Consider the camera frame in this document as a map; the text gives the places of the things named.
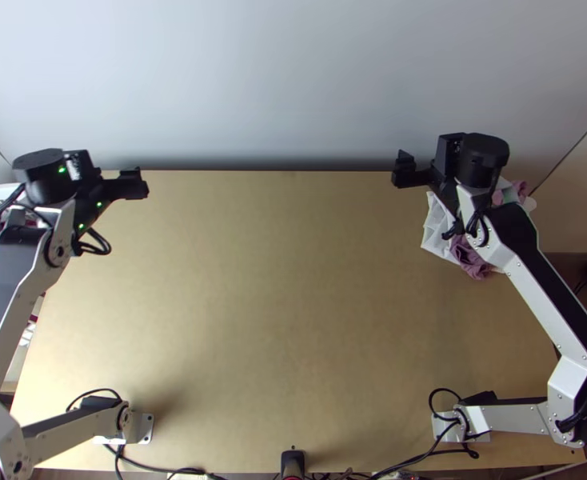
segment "black cable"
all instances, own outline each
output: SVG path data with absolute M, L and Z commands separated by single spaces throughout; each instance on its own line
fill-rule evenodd
M 436 448 L 440 444 L 440 441 L 445 437 L 447 432 L 454 428 L 456 425 L 460 424 L 460 420 L 456 418 L 456 422 L 451 422 L 443 431 L 436 437 L 436 441 L 433 443 L 431 448 L 429 448 L 424 454 L 416 455 L 415 457 L 408 458 L 404 462 L 398 463 L 396 465 L 390 466 L 385 468 L 384 470 L 380 470 L 375 475 L 372 475 L 369 480 L 378 480 L 379 478 L 385 477 L 388 474 L 392 474 L 395 471 L 401 470 L 406 466 L 413 465 L 415 463 L 422 462 L 425 458 L 431 457 L 433 455 L 443 455 L 443 454 L 459 454 L 465 453 L 468 454 L 471 458 L 478 458 L 480 455 L 478 452 L 471 450 L 466 443 L 463 443 L 463 447 L 461 449 L 452 449 L 452 450 L 440 450 L 436 452 Z
M 491 198 L 493 197 L 493 192 L 496 191 L 498 180 L 500 180 L 500 170 L 495 169 L 491 174 L 491 183 L 489 185 L 489 191 L 487 191 L 485 197 L 482 199 L 482 204 L 473 212 L 473 215 L 471 215 L 471 218 L 465 226 L 465 232 L 471 235 L 472 237 L 476 238 L 477 224 L 478 222 L 480 222 L 480 225 L 482 227 L 483 239 L 481 244 L 478 245 L 478 248 L 486 246 L 489 242 L 489 228 L 487 227 L 487 224 L 485 223 L 485 220 L 484 218 L 482 218 L 482 216 L 491 207 Z
M 139 468 L 141 470 L 147 470 L 149 472 L 155 472 L 158 474 L 169 474 L 170 476 L 169 476 L 169 478 L 167 478 L 167 480 L 170 480 L 170 478 L 172 478 L 174 475 L 178 475 L 178 474 L 205 475 L 206 477 L 211 478 L 212 480 L 226 480 L 224 477 L 221 477 L 220 475 L 209 473 L 206 470 L 203 470 L 200 468 L 193 468 L 193 467 L 186 466 L 186 467 L 178 468 L 178 469 L 167 469 L 167 468 L 161 468 L 161 467 L 157 467 L 157 466 L 151 466 L 151 465 L 146 465 L 144 463 L 136 462 L 135 460 L 132 460 L 131 458 L 128 458 L 125 456 L 125 453 L 124 453 L 125 446 L 124 445 L 118 447 L 118 450 L 114 450 L 109 445 L 104 445 L 104 447 L 109 452 L 111 452 L 120 462 L 128 463 L 131 466 L 135 466 L 136 468 Z
M 94 388 L 93 390 L 88 390 L 86 391 L 84 394 L 80 394 L 78 395 L 76 398 L 74 398 L 74 400 L 67 406 L 67 408 L 65 408 L 65 412 L 70 411 L 72 408 L 74 408 L 74 404 L 80 400 L 81 398 L 86 397 L 87 395 L 91 395 L 91 394 L 97 394 L 99 392 L 110 392 L 117 400 L 122 400 L 121 396 L 118 394 L 118 392 L 116 390 L 114 390 L 113 388 Z
M 436 409 L 433 408 L 433 397 L 440 392 L 447 392 L 449 394 L 452 394 L 454 397 L 456 397 L 458 402 L 460 402 L 462 400 L 461 396 L 458 395 L 456 392 L 454 392 L 453 390 L 451 390 L 449 388 L 444 388 L 444 387 L 437 388 L 429 394 L 429 399 L 428 399 L 429 409 L 431 410 L 431 413 L 433 414 L 433 416 L 435 418 L 439 418 L 445 422 L 450 422 L 450 424 L 436 437 L 436 441 L 433 443 L 431 448 L 429 448 L 424 454 L 419 454 L 419 455 L 416 455 L 412 458 L 408 458 L 404 462 L 398 463 L 396 465 L 390 466 L 388 468 L 385 468 L 384 470 L 377 472 L 375 475 L 372 475 L 371 477 L 369 477 L 369 480 L 378 480 L 379 478 L 382 478 L 388 474 L 392 474 L 393 472 L 401 470 L 409 465 L 413 465 L 415 463 L 422 462 L 425 458 L 431 457 L 433 455 L 468 454 L 474 460 L 480 457 L 480 454 L 477 451 L 471 450 L 469 448 L 469 445 L 467 445 L 466 440 L 471 440 L 471 439 L 480 437 L 484 433 L 483 434 L 476 434 L 476 435 L 468 435 L 468 433 L 466 431 L 465 437 L 464 437 L 465 442 L 462 443 L 462 448 L 435 451 L 436 448 L 438 447 L 438 445 L 440 444 L 441 440 L 447 434 L 447 432 L 449 430 L 451 430 L 452 428 L 454 428 L 456 425 L 461 425 L 460 418 L 445 417 L 443 415 L 440 415 L 438 412 L 436 412 Z M 466 428 L 467 428 L 467 430 L 469 430 L 469 419 L 466 417 L 465 412 L 463 412 L 462 409 L 459 409 L 459 408 L 457 408 L 455 410 L 464 418 Z
M 586 411 L 587 411 L 587 396 L 585 398 L 585 401 L 582 403 L 582 405 L 580 406 L 580 408 L 576 412 L 574 412 L 573 414 L 571 414 L 570 416 L 568 416 L 564 420 L 556 420 L 556 426 L 558 427 L 559 431 L 562 432 L 563 434 L 570 431 L 572 428 L 574 428 L 578 424 L 578 422 L 580 420 L 583 419 Z
M 23 191 L 25 191 L 25 184 L 24 183 L 21 183 L 20 185 L 18 185 L 18 187 L 16 188 L 16 190 L 14 190 L 13 192 L 11 192 L 10 196 L 7 197 L 0 204 L 0 217 L 2 215 L 2 212 L 4 212 L 5 210 L 7 210 L 12 203 L 14 203 L 16 200 L 18 200 L 18 197 L 20 197 L 20 195 L 21 195 L 21 193 Z
M 123 446 L 119 446 L 118 447 L 118 451 L 116 452 L 116 455 L 114 457 L 114 472 L 115 472 L 116 478 L 118 480 L 123 480 L 122 479 L 122 474 L 120 473 L 120 467 L 118 467 L 118 461 L 120 460 L 120 458 L 122 456 L 123 449 L 124 449 Z
M 109 242 L 107 242 L 105 237 L 100 235 L 93 228 L 87 229 L 86 233 L 91 238 L 93 238 L 96 242 L 98 242 L 98 245 L 100 246 L 100 248 L 98 248 L 95 245 L 92 245 L 91 243 L 78 242 L 78 245 L 80 246 L 80 250 L 82 252 L 92 254 L 92 255 L 109 255 L 111 253 L 111 244 Z
M 427 402 L 429 403 L 429 409 L 431 410 L 431 413 L 433 414 L 433 416 L 435 418 L 440 418 L 441 420 L 444 420 L 445 422 L 456 422 L 458 420 L 456 417 L 443 417 L 442 415 L 440 415 L 436 411 L 436 409 L 433 408 L 433 397 L 440 392 L 447 392 L 449 394 L 452 394 L 454 397 L 456 397 L 456 399 L 459 402 L 462 400 L 460 395 L 458 395 L 456 392 L 454 392 L 453 390 L 451 390 L 449 388 L 444 388 L 444 387 L 437 388 L 429 394 L 429 399 L 427 400 Z

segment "crumpled fabric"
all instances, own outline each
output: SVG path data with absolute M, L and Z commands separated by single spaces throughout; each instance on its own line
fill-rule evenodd
M 474 280 L 482 280 L 491 273 L 493 267 L 478 255 L 465 235 L 454 235 L 449 249 L 460 262 L 460 267 Z

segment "wire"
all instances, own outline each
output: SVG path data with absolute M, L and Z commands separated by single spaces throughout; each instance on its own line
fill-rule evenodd
M 21 183 L 20 185 L 18 185 L 16 190 L 11 192 L 9 197 L 5 198 L 4 202 L 2 202 L 0 204 L 0 217 L 2 215 L 2 212 L 7 210 L 12 203 L 14 203 L 16 200 L 18 200 L 18 197 L 20 197 L 20 195 L 23 191 L 25 191 L 25 184 Z
M 91 243 L 78 242 L 78 245 L 80 246 L 81 252 L 92 254 L 92 255 L 109 255 L 111 253 L 111 244 L 109 242 L 107 242 L 105 237 L 100 235 L 93 228 L 87 229 L 86 233 L 91 238 L 93 238 L 96 242 L 98 242 L 98 245 L 100 246 L 100 248 L 98 248 L 95 245 L 92 245 Z
M 125 456 L 125 446 L 124 445 L 119 446 L 118 450 L 114 450 L 109 445 L 104 445 L 104 447 L 114 455 L 114 457 L 116 458 L 116 462 L 127 463 L 131 466 L 135 466 L 136 468 L 139 468 L 141 470 L 147 470 L 149 472 L 155 472 L 158 474 L 169 474 L 170 476 L 167 478 L 167 480 L 170 480 L 171 478 L 174 477 L 174 475 L 178 475 L 178 474 L 204 475 L 207 478 L 210 478 L 211 480 L 226 480 L 226 478 L 221 477 L 220 475 L 209 473 L 206 470 L 203 470 L 200 468 L 193 468 L 193 467 L 186 466 L 186 467 L 178 468 L 178 469 L 168 469 L 168 468 L 161 468 L 158 466 L 151 466 L 151 465 L 146 465 L 144 463 L 136 462 L 135 460 L 132 460 L 131 458 L 128 458 Z M 118 475 L 119 475 L 119 470 L 116 470 L 116 477 L 118 478 L 118 480 L 121 480 L 120 477 L 118 477 Z
M 469 219 L 465 227 L 465 232 L 471 235 L 472 237 L 476 238 L 477 224 L 478 222 L 480 222 L 480 225 L 482 227 L 482 242 L 480 245 L 478 245 L 478 248 L 486 246 L 489 242 L 489 228 L 487 227 L 485 219 L 482 216 L 491 207 L 491 197 L 493 197 L 493 192 L 496 191 L 498 180 L 500 180 L 500 169 L 494 169 L 493 173 L 491 174 L 491 184 L 489 185 L 489 190 L 483 198 L 482 205 L 479 206 L 473 212 L 473 215 L 471 215 L 471 218 Z
M 97 394 L 97 393 L 100 393 L 100 392 L 110 392 L 114 396 L 114 398 L 116 398 L 116 400 L 122 400 L 122 398 L 118 394 L 118 392 L 116 390 L 112 389 L 112 388 L 94 388 L 93 390 L 88 390 L 84 394 L 80 394 L 76 398 L 74 398 L 74 400 L 67 406 L 67 408 L 65 408 L 65 412 L 68 412 L 72 408 L 74 408 L 74 404 L 78 400 L 80 400 L 81 398 L 84 398 L 87 395 Z
M 384 470 L 380 470 L 375 475 L 372 475 L 369 480 L 378 480 L 379 478 L 385 477 L 386 475 L 392 474 L 398 470 L 401 470 L 409 465 L 414 465 L 416 463 L 422 462 L 425 458 L 431 457 L 433 455 L 443 455 L 443 454 L 458 454 L 458 453 L 466 453 L 471 458 L 478 458 L 480 455 L 478 452 L 471 450 L 466 443 L 463 443 L 463 447 L 460 449 L 452 449 L 452 450 L 439 450 L 438 452 L 435 451 L 440 441 L 447 435 L 447 432 L 454 428 L 456 425 L 460 424 L 460 420 L 456 418 L 456 422 L 451 422 L 443 431 L 436 437 L 436 441 L 433 443 L 431 448 L 429 448 L 424 454 L 416 455 L 415 457 L 408 458 L 404 462 L 398 463 L 396 465 L 390 466 L 385 468 Z
M 436 448 L 438 447 L 438 445 L 440 444 L 441 440 L 447 434 L 447 432 L 449 432 L 449 430 L 451 430 L 452 428 L 454 428 L 456 425 L 461 425 L 460 418 L 457 418 L 457 417 L 451 417 L 451 418 L 450 417 L 445 417 L 443 415 L 440 415 L 433 408 L 433 397 L 437 393 L 439 393 L 439 392 L 447 392 L 449 394 L 452 394 L 454 397 L 456 397 L 456 399 L 457 399 L 458 402 L 460 402 L 462 400 L 461 396 L 458 395 L 456 392 L 454 392 L 453 390 L 451 390 L 449 388 L 444 388 L 444 387 L 437 388 L 437 389 L 433 390 L 429 394 L 429 400 L 428 400 L 429 409 L 431 410 L 431 413 L 433 414 L 433 416 L 435 418 L 439 418 L 439 419 L 441 419 L 441 420 L 443 420 L 445 422 L 449 422 L 449 425 L 436 437 L 436 441 L 433 443 L 433 445 L 431 446 L 431 448 L 429 448 L 424 454 L 416 455 L 416 456 L 414 456 L 412 458 L 406 459 L 404 462 L 401 462 L 401 463 L 398 463 L 396 465 L 387 467 L 384 470 L 380 470 L 375 475 L 372 475 L 371 477 L 369 477 L 369 480 L 378 480 L 379 478 L 385 477 L 388 474 L 392 474 L 393 472 L 396 472 L 398 470 L 401 470 L 401 469 L 403 469 L 403 468 L 405 468 L 405 467 L 407 467 L 409 465 L 414 465 L 416 463 L 422 462 L 425 458 L 431 457 L 431 456 L 434 456 L 434 455 L 468 454 L 474 460 L 480 458 L 480 454 L 477 451 L 471 450 L 469 448 L 469 446 L 467 445 L 466 440 L 470 440 L 470 439 L 474 439 L 474 438 L 480 437 L 483 434 L 468 435 L 467 432 L 465 432 L 465 437 L 464 437 L 465 442 L 462 443 L 462 448 L 435 451 Z M 460 409 L 460 408 L 456 408 L 455 410 L 465 419 L 466 428 L 468 430 L 469 429 L 469 419 L 466 417 L 465 412 L 463 412 L 462 409 Z
M 462 400 L 462 398 L 460 397 L 460 395 L 458 395 L 456 392 L 454 392 L 453 390 L 449 389 L 449 388 L 437 388 L 436 390 L 432 391 L 429 394 L 429 399 L 427 400 L 427 402 L 429 403 L 429 409 L 431 410 L 431 413 L 433 414 L 433 416 L 435 418 L 440 418 L 441 420 L 444 420 L 445 422 L 456 422 L 457 418 L 456 417 L 443 417 L 442 415 L 440 415 L 434 408 L 433 408 L 433 397 L 435 396 L 435 394 L 438 394 L 440 392 L 447 392 L 452 394 L 454 397 L 456 397 L 456 399 L 460 402 Z
M 116 452 L 116 456 L 114 457 L 114 472 L 115 472 L 116 478 L 118 480 L 122 480 L 122 474 L 120 473 L 120 467 L 118 466 L 118 460 L 121 459 L 123 450 L 124 450 L 124 447 L 122 445 L 120 445 L 118 447 L 118 451 Z

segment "tan tabletop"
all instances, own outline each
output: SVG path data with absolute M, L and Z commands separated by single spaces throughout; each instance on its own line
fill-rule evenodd
M 477 282 L 420 249 L 425 189 L 397 190 L 387 173 L 143 178 L 148 199 L 96 224 L 114 252 L 73 258 L 47 293 L 21 424 L 108 386 L 156 414 L 152 442 L 127 447 L 141 462 L 274 472 L 295 445 L 312 471 L 371 471 L 430 447 L 433 388 L 545 395 L 553 349 L 508 278 Z M 478 460 L 420 468 L 583 458 L 537 435 L 474 448 Z M 113 464 L 88 442 L 44 465 Z

